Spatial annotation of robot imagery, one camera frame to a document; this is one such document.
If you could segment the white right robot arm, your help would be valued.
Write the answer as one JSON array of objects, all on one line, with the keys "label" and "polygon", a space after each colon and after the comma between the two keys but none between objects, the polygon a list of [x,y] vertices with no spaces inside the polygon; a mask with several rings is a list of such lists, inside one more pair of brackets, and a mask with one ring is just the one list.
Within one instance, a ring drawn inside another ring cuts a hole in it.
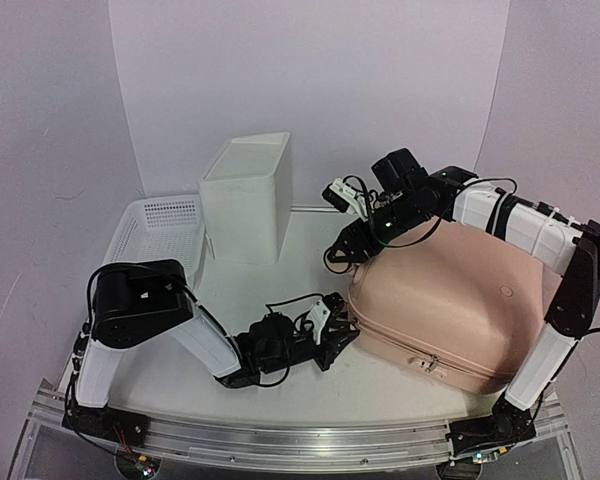
[{"label": "white right robot arm", "polygon": [[542,395],[591,329],[600,300],[600,224],[519,197],[457,166],[434,173],[407,149],[323,198],[353,216],[326,250],[352,276],[348,312],[368,353],[496,400],[456,420],[455,457],[532,439]]}]

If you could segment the beige hard-shell suitcase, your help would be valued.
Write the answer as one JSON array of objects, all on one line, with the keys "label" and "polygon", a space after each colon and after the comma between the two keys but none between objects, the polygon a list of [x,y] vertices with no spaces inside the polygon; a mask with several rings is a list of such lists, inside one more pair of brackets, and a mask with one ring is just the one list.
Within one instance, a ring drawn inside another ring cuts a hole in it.
[{"label": "beige hard-shell suitcase", "polygon": [[356,344],[475,394],[515,376],[544,324],[543,264],[475,228],[423,224],[356,267],[348,288]]}]

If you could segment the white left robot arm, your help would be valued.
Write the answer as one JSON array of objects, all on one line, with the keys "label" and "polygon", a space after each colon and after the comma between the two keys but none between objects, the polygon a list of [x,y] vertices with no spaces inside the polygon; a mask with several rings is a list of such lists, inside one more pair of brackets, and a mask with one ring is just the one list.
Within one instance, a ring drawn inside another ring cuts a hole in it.
[{"label": "white left robot arm", "polygon": [[87,319],[73,347],[63,427],[91,442],[116,442],[126,452],[143,446],[148,417],[111,407],[109,394],[125,354],[165,334],[228,389],[265,389],[263,376],[287,377],[305,362],[329,370],[360,330],[339,293],[307,297],[313,304],[296,319],[281,313],[281,303],[268,303],[261,320],[231,335],[189,288],[179,261],[99,267],[86,287]]}]

